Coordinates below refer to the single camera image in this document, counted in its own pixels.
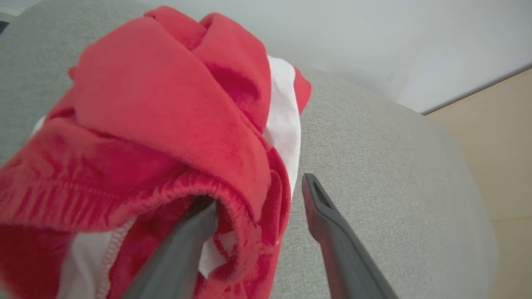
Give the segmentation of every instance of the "couch cushion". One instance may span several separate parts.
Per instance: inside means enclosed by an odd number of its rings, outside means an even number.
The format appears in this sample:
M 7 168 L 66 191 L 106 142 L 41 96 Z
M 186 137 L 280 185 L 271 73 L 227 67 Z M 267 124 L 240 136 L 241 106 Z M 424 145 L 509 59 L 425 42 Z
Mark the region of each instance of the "couch cushion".
M 399 298 L 486 298 L 497 267 L 483 202 L 435 122 L 329 74 L 302 70 L 300 179 L 272 298 L 329 297 L 301 175 L 315 174 Z
M 51 0 L 14 19 L 0 36 L 0 164 L 70 88 L 67 71 L 81 51 L 149 9 L 128 0 Z

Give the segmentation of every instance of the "gray fabric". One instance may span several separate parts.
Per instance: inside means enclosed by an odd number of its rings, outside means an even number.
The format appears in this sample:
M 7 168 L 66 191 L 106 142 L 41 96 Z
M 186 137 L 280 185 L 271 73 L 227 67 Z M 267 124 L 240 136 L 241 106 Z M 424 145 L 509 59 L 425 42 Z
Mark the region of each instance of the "gray fabric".
M 128 0 L 51 0 L 22 12 L 0 36 L 0 164 L 70 87 L 81 51 L 150 7 Z
M 325 73 L 303 70 L 300 176 L 315 174 L 400 298 L 487 298 L 497 267 L 487 212 L 438 124 Z M 326 298 L 297 183 L 272 298 Z
M 69 88 L 81 50 L 148 8 L 126 0 L 47 0 L 0 36 L 0 162 Z M 497 257 L 456 142 L 429 119 L 325 73 L 303 70 L 300 174 L 320 179 L 401 298 L 486 298 Z M 296 186 L 272 298 L 329 296 Z

